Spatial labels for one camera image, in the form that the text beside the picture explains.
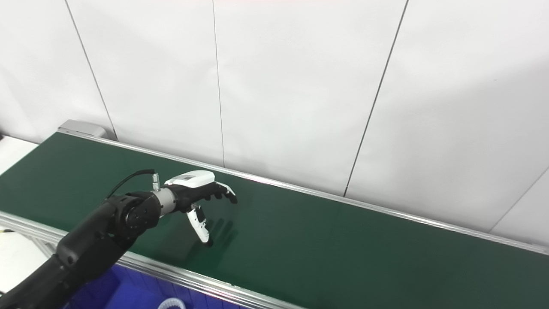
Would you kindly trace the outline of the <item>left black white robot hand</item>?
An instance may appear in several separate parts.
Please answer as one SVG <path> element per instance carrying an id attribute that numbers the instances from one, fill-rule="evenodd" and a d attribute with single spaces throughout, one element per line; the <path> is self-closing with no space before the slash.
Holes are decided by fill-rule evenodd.
<path id="1" fill-rule="evenodd" d="M 199 240 L 210 247 L 213 241 L 206 227 L 207 219 L 199 202 L 210 201 L 213 197 L 221 200 L 227 198 L 231 203 L 238 203 L 235 192 L 226 184 L 217 182 L 211 171 L 195 170 L 180 174 L 167 180 L 168 188 L 175 199 L 175 211 L 185 213 Z"/>

